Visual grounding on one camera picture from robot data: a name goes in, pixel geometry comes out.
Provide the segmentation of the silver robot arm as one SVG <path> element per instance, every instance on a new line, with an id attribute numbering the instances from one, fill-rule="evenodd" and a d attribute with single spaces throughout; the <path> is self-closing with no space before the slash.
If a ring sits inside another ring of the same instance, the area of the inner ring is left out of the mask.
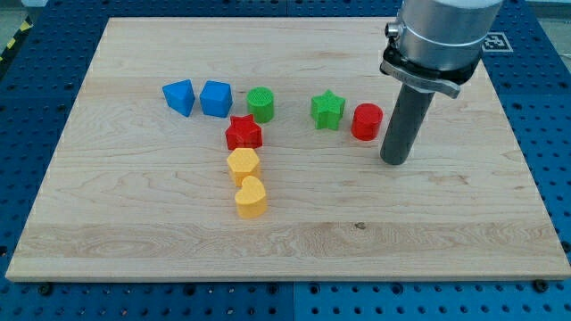
<path id="1" fill-rule="evenodd" d="M 380 71 L 423 94 L 457 97 L 501 6 L 501 0 L 404 0 L 385 25 Z"/>

